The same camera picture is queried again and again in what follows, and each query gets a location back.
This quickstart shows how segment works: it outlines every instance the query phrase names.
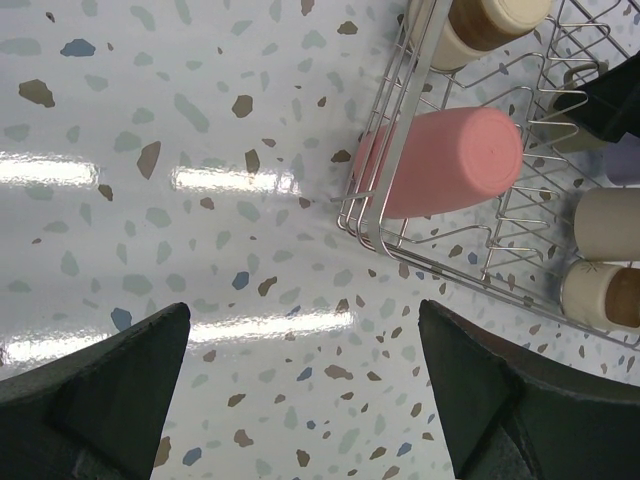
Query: wire basket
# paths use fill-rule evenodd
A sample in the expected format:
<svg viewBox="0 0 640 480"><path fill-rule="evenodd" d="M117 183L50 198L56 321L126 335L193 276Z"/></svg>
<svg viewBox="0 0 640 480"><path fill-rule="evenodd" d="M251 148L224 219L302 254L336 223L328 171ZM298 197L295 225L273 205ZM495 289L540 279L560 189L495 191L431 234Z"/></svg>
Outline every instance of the wire basket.
<svg viewBox="0 0 640 480"><path fill-rule="evenodd" d="M577 0L560 0L552 15L530 35L459 72L447 73L430 68L430 63L451 3L435 0L420 32L421 41L413 48L409 45L411 26L402 16L398 18L401 28L363 138L367 134L375 138L389 123L396 128L386 129L377 155L372 154L373 142L368 142L359 175L354 175L352 167L345 195L334 199L341 202L338 227L368 250L640 350L637 335L595 330L562 314L563 276L581 258L573 239L573 212L584 191L610 183L602 162L597 161L600 154L560 154L554 145L577 135L579 128L554 122L558 112L547 112L559 92L584 96L573 108L588 101L583 92L567 89L571 88L564 81L567 71L579 71L574 78L580 85L594 78L596 69L590 66L596 61L614 66L640 48L637 35L632 38L624 27L640 19L640 6L635 0L617 0L603 9L603 2L598 2L591 8L602 10L594 14ZM611 25L619 35L617 40ZM496 107L514 120L525 145L518 181L500 197L466 210L383 220L413 117L462 106ZM553 141L545 138L552 128L563 128L562 136L556 135ZM372 170L365 184L363 174L369 165Z"/></svg>

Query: cup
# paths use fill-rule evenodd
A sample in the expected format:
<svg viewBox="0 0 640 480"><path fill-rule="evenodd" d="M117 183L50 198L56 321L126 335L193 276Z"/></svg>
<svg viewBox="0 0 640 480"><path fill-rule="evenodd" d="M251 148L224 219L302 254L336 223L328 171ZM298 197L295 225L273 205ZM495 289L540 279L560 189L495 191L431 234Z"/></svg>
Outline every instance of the cup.
<svg viewBox="0 0 640 480"><path fill-rule="evenodd" d="M614 185L640 185L640 138L625 134L604 150L605 171Z"/></svg>
<svg viewBox="0 0 640 480"><path fill-rule="evenodd" d="M578 203L573 229L587 260L640 260L640 189L589 190Z"/></svg>
<svg viewBox="0 0 640 480"><path fill-rule="evenodd" d="M367 190L387 128L381 128L375 140L369 134L360 144L355 163L356 175L364 168L359 192ZM373 188L377 187L386 155L387 151ZM418 115L411 124L384 216L423 217L489 200L513 185L522 158L520 132L500 110L466 107Z"/></svg>
<svg viewBox="0 0 640 480"><path fill-rule="evenodd" d="M416 45L433 0L411 0L407 20ZM516 40L538 26L551 11L552 0L453 0L438 41L432 66L452 71Z"/></svg>
<svg viewBox="0 0 640 480"><path fill-rule="evenodd" d="M576 80L574 76L577 73L584 72L585 70L597 70L598 76L603 75L609 69L609 65L604 62L589 62L584 65L580 65L574 68L570 68L564 74L564 87L565 90L574 90L577 87ZM556 93L549 102L549 107L547 108L547 115L551 116L557 113L557 110L554 107L556 100L560 95L571 95L565 93ZM586 129L580 128L576 133L575 127L569 125L561 125L562 123L569 123L575 125L575 121L571 120L565 114L559 114L552 119L549 120L554 125L545 125L545 130L547 132L547 137L553 143L553 147L556 148L560 153L575 153L575 152L583 152L586 150L599 150L601 148L609 145L608 142L600 140L597 137L594 137ZM568 135L572 135L569 138L564 140L560 140L563 137Z"/></svg>
<svg viewBox="0 0 640 480"><path fill-rule="evenodd" d="M640 270L579 260L564 279L561 303L583 325L640 333Z"/></svg>

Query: purple object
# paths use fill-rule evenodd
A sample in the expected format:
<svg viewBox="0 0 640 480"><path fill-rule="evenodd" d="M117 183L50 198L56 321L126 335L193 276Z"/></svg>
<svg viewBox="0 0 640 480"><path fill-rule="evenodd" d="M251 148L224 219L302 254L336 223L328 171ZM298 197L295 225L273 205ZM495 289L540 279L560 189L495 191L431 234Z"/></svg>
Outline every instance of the purple object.
<svg viewBox="0 0 640 480"><path fill-rule="evenodd" d="M640 185L640 138L625 134L604 149L605 170L614 185Z"/></svg>

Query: speckled floor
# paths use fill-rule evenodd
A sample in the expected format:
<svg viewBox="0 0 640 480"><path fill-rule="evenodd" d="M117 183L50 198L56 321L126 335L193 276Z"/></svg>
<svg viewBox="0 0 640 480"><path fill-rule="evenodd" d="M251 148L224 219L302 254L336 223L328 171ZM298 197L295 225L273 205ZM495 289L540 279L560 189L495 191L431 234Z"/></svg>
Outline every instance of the speckled floor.
<svg viewBox="0 0 640 480"><path fill-rule="evenodd" d="M279 480L452 478L422 298L637 382L628 350L336 228L329 199L403 11L0 0L0 377L185 301L191 338L153 478Z"/></svg>

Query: pink cup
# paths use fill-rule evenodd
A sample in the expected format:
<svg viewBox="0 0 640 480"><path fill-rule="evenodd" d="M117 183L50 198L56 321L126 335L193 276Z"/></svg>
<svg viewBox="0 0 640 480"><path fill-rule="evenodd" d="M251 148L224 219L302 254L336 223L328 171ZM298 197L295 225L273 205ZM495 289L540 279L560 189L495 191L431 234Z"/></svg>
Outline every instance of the pink cup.
<svg viewBox="0 0 640 480"><path fill-rule="evenodd" d="M371 178L386 128L378 132L360 192L366 190ZM371 134L363 139L356 154L356 175L362 171L369 142ZM411 124L384 216L423 217L489 200L516 181L522 154L518 128L495 108L452 108L418 115Z"/></svg>

